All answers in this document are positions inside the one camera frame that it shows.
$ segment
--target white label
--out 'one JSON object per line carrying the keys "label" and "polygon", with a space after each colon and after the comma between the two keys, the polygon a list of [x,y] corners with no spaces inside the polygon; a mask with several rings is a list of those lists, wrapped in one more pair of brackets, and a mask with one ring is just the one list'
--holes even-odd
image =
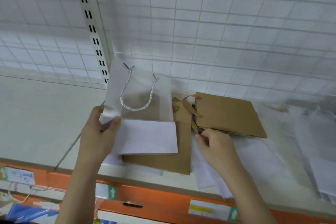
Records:
{"label": "white label", "polygon": [[35,185],[34,172],[11,167],[5,167],[4,169],[7,181]]}
{"label": "white label", "polygon": [[193,199],[190,200],[188,213],[229,222],[237,222],[238,220],[236,207]]}

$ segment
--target left hand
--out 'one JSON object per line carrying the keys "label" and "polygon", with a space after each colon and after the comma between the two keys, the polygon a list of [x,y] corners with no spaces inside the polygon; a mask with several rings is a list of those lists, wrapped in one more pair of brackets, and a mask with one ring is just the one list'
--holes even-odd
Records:
{"label": "left hand", "polygon": [[121,118],[114,118],[109,127],[103,131],[99,121],[104,106],[96,106],[92,109],[89,119],[82,129],[81,142],[77,157],[77,165],[100,168],[102,162],[111,153]]}

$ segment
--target hand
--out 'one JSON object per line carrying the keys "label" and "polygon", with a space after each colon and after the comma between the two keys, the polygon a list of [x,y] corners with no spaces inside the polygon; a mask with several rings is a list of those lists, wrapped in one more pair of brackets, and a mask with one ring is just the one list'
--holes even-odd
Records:
{"label": "hand", "polygon": [[96,106],[92,109],[89,119],[82,129],[81,143],[79,146],[77,164],[86,167],[100,168],[114,145],[116,134],[121,125],[121,118],[114,118],[109,127],[103,131],[99,121],[104,106]]}
{"label": "hand", "polygon": [[202,132],[202,135],[209,139],[209,146],[206,145],[200,135],[195,135],[199,149],[208,164],[223,179],[237,169],[244,168],[228,134],[207,128]]}

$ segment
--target right hand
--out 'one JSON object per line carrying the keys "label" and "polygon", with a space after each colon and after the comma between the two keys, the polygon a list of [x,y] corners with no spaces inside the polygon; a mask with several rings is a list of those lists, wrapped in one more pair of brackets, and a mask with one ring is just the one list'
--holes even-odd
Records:
{"label": "right hand", "polygon": [[208,164],[220,175],[229,176],[237,169],[243,168],[236,148],[228,134],[210,128],[202,132],[209,139],[206,145],[200,135],[195,135],[199,149]]}

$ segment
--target white paper bag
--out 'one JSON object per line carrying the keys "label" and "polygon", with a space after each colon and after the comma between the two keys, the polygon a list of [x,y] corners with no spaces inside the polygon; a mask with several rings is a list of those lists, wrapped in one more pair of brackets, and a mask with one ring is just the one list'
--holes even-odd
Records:
{"label": "white paper bag", "polygon": [[[112,61],[106,107],[101,117],[102,124],[115,116],[122,118],[122,127],[115,139],[118,147],[112,153],[177,153],[171,99],[170,78],[161,74],[154,75],[151,71],[119,60]],[[139,120],[144,121],[141,130]],[[146,143],[146,147],[139,147],[142,141]]]}

